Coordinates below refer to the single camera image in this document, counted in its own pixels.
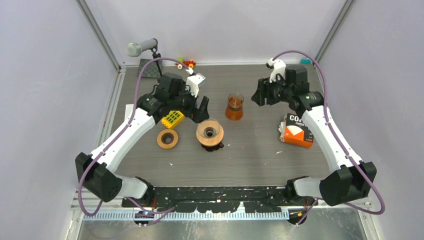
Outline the clear glass dripper cone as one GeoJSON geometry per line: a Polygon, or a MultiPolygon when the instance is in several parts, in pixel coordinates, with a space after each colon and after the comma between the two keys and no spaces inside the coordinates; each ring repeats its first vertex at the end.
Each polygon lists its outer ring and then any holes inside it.
{"type": "Polygon", "coordinates": [[[210,139],[217,137],[222,131],[222,126],[218,120],[210,118],[197,125],[196,133],[202,138],[210,139]]]}

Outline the large wooden ring holder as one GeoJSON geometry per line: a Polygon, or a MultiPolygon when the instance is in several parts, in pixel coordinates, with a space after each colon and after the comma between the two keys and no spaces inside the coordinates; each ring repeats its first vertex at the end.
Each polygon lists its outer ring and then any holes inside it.
{"type": "Polygon", "coordinates": [[[196,138],[197,140],[202,144],[202,145],[206,145],[206,146],[214,146],[219,144],[220,142],[222,142],[223,138],[224,138],[224,129],[222,127],[221,132],[218,136],[213,137],[213,138],[204,138],[201,137],[197,131],[196,131],[196,138]]]}

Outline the dark brown dripper cup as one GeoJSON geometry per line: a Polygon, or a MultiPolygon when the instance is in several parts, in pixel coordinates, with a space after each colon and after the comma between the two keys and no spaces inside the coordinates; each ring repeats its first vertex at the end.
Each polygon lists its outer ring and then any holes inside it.
{"type": "Polygon", "coordinates": [[[206,145],[201,145],[201,147],[203,149],[205,149],[207,152],[214,152],[217,150],[220,150],[224,147],[224,144],[222,142],[218,143],[217,145],[213,145],[213,146],[206,146],[206,145]]]}

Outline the orange coffee filter box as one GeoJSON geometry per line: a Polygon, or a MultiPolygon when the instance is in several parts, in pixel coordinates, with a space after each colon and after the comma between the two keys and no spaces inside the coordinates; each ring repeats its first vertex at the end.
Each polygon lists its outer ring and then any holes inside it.
{"type": "Polygon", "coordinates": [[[281,142],[309,149],[314,144],[314,135],[296,114],[287,113],[278,126],[281,142]]]}

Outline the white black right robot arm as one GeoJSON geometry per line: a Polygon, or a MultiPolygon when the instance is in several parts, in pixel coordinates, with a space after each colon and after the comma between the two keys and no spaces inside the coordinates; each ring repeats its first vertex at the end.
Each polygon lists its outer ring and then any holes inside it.
{"type": "Polygon", "coordinates": [[[307,176],[290,179],[285,198],[291,205],[299,205],[305,197],[324,200],[330,206],[366,198],[371,190],[377,168],[364,162],[342,136],[324,107],[324,97],[311,91],[308,72],[303,65],[291,65],[267,78],[260,78],[252,101],[258,106],[288,103],[321,148],[330,175],[320,180],[307,176]]]}

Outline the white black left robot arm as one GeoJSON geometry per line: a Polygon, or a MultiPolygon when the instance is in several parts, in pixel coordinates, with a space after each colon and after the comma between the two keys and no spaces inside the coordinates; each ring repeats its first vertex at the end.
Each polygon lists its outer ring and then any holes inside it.
{"type": "Polygon", "coordinates": [[[165,73],[151,93],[140,96],[135,108],[115,132],[91,153],[75,158],[78,180],[84,188],[107,203],[116,197],[134,198],[141,207],[153,202],[148,183],[139,177],[115,174],[119,164],[135,143],[170,111],[179,111],[194,123],[209,119],[209,98],[197,104],[200,86],[206,78],[194,73],[183,80],[174,73],[165,73]]]}

